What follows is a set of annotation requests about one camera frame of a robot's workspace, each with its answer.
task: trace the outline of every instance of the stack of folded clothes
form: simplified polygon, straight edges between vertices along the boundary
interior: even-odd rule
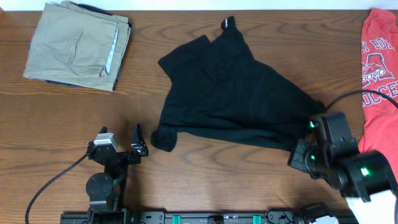
[[[24,77],[112,91],[130,36],[128,18],[79,6],[45,5]]]

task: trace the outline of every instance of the wooden surface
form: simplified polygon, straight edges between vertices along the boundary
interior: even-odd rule
[[[102,126],[129,150],[134,123],[144,137],[156,128],[170,80],[157,61],[235,15],[254,57],[312,97],[329,103],[361,87],[360,40],[368,11],[114,12],[134,30],[113,93],[22,77],[41,12],[7,12],[0,22],[0,223],[23,223],[28,203],[52,177],[80,158]],[[346,113],[360,138],[360,96],[333,107]],[[324,201],[346,208],[339,192],[287,166],[289,153],[178,135],[177,147],[131,167],[126,206],[168,211],[265,210]],[[103,168],[85,160],[36,200],[31,223],[59,223],[60,214],[86,211],[88,178]]]

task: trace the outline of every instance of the red fabric with white text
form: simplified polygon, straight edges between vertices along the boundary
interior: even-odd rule
[[[392,12],[372,9],[361,40],[362,89],[398,100],[398,28]],[[379,95],[363,93],[364,134],[359,150],[378,150],[398,176],[398,109]]]

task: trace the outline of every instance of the black garment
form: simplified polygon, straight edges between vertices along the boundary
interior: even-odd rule
[[[254,59],[234,17],[212,43],[205,35],[159,60],[172,81],[151,143],[171,151],[177,132],[291,150],[308,132],[316,101]]]

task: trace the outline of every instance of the white wall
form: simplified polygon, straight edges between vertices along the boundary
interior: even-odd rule
[[[0,0],[5,11],[41,11],[48,0]],[[398,9],[398,0],[76,0],[105,10]]]

